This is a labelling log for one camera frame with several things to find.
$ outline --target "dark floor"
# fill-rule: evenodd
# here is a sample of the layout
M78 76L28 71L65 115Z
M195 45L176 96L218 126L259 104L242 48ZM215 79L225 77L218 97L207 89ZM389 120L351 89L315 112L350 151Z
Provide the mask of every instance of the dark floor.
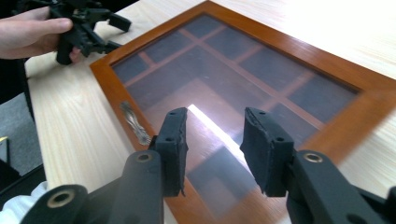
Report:
M23 93L0 105L0 137L8 137L10 165L20 175L42 164L35 124Z

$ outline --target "white cloth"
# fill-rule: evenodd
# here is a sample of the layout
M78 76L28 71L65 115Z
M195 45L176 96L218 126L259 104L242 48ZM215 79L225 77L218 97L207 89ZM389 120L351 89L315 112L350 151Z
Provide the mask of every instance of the white cloth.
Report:
M39 184L30 196L20 195L8 200L3 206L3 211L0 212L0 223L21 223L29 209L46 192L47 181Z

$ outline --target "grid pattern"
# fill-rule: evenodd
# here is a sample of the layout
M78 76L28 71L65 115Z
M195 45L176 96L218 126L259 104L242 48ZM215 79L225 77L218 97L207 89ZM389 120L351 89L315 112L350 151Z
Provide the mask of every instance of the grid pattern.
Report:
M154 130L195 104L238 144L246 106L271 112L298 147L357 94L206 15L113 68Z

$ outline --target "black screw hole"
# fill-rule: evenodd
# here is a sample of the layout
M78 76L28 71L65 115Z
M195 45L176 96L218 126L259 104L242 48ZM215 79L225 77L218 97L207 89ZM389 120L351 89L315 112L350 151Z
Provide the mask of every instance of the black screw hole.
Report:
M56 196L53 199L53 201L55 201L56 203L61 203L61 202L65 201L65 200L67 200L69 197L70 197L70 194L63 193L63 194L60 194L60 195Z
M353 224L367 224L367 222L362 218L354 214L348 214L346 216L347 220Z
M137 157L137 159L140 161L146 161L149 159L149 155L147 155L147 154L140 155L139 157Z
M308 159L312 160L312 161L318 161L319 157L317 155L314 154L310 154L306 156Z

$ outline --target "light wood tabletop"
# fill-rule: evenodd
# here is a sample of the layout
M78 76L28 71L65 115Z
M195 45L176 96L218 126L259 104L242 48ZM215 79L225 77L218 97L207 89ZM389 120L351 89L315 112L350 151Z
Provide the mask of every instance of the light wood tabletop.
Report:
M203 0L140 0L118 12L128 33L99 22L96 32L125 44ZM391 0L213 1L307 44L396 79L396 4ZM134 148L89 65L104 55L59 65L55 53L26 63L49 187L93 191L120 177ZM396 110L338 167L354 185L386 197L396 186ZM174 222L168 213L167 222Z

